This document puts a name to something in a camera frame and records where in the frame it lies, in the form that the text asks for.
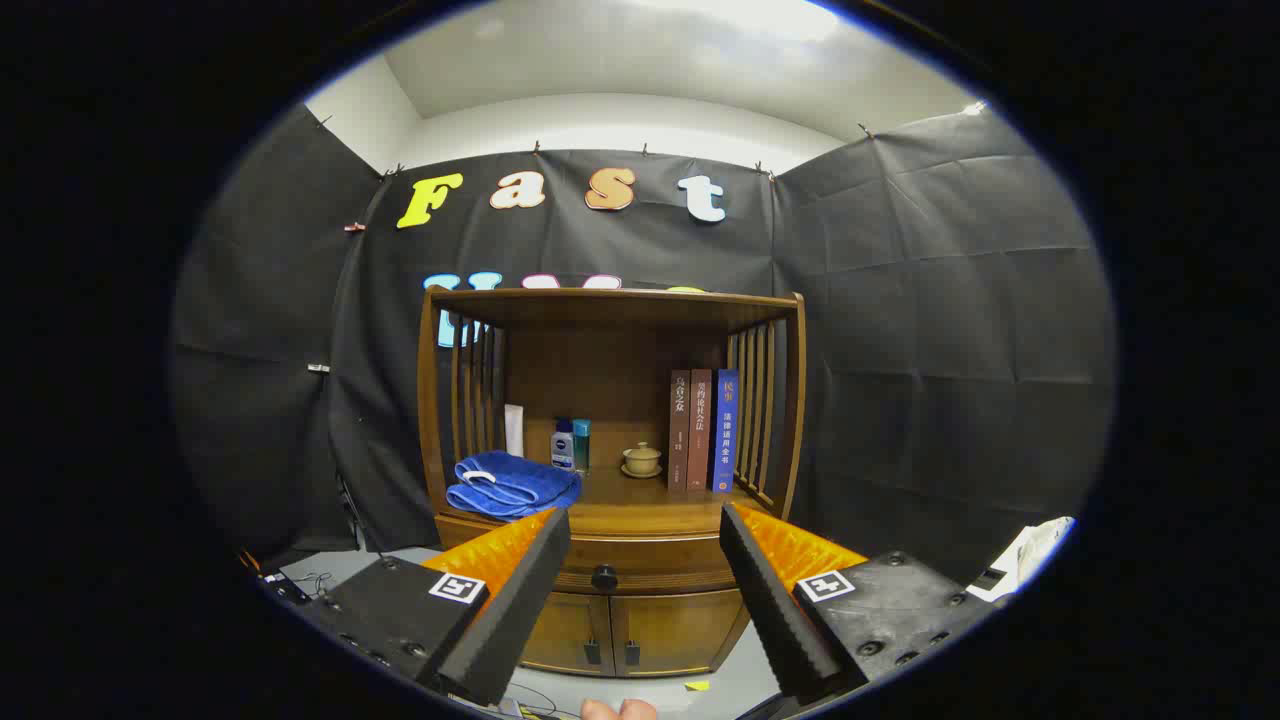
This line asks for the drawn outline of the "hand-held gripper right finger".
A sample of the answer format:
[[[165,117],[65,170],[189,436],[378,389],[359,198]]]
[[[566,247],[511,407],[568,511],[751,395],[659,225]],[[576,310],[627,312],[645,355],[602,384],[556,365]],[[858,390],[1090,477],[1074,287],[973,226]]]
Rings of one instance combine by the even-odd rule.
[[[719,546],[782,694],[803,705],[888,680],[995,605],[902,551],[855,553],[744,503]]]

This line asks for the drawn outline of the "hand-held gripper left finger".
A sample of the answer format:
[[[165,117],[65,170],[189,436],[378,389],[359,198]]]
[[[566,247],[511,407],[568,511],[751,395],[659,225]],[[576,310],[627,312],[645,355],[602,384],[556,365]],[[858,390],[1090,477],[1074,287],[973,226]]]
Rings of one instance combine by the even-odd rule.
[[[334,642],[416,685],[497,705],[570,548],[570,515],[548,509],[425,564],[371,562],[300,614]]]

